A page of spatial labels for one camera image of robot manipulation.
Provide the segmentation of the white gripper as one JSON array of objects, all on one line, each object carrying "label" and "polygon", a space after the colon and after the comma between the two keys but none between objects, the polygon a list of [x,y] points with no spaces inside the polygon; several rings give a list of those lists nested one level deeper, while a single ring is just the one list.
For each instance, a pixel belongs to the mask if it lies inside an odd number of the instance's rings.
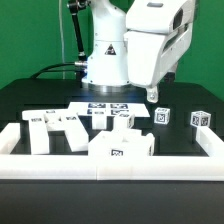
[{"label": "white gripper", "polygon": [[196,0],[135,0],[126,15],[128,77],[158,101],[158,84],[174,72],[192,40]]}]

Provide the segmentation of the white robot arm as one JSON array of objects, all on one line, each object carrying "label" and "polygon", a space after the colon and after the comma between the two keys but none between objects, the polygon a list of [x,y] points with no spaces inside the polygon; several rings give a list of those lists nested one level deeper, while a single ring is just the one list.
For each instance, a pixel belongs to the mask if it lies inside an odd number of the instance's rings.
[{"label": "white robot arm", "polygon": [[82,82],[102,92],[133,85],[158,101],[158,84],[176,70],[192,40],[196,0],[134,0],[123,12],[92,0],[93,52]]}]

